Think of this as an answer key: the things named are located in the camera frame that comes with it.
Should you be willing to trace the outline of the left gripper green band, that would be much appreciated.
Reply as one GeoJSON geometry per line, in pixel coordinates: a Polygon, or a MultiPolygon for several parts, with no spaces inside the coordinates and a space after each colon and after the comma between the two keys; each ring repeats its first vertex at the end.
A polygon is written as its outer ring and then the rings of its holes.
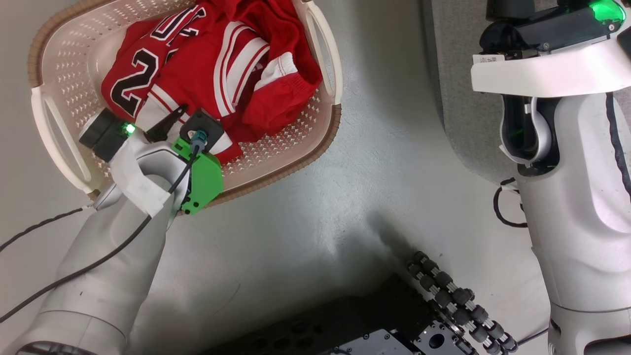
{"type": "Polygon", "coordinates": [[[221,164],[224,128],[198,109],[167,141],[171,128],[186,113],[180,105],[148,131],[104,109],[86,124],[79,141],[108,163],[112,185],[97,200],[99,208],[125,196],[140,211],[156,216],[173,196],[172,212],[195,215],[223,193],[221,164]]]}

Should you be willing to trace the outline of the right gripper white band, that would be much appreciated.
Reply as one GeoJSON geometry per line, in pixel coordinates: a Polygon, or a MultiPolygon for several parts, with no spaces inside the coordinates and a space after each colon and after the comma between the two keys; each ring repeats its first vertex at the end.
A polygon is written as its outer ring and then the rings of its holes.
{"type": "Polygon", "coordinates": [[[567,97],[631,85],[630,2],[489,0],[481,52],[473,57],[476,92],[567,97]]]}

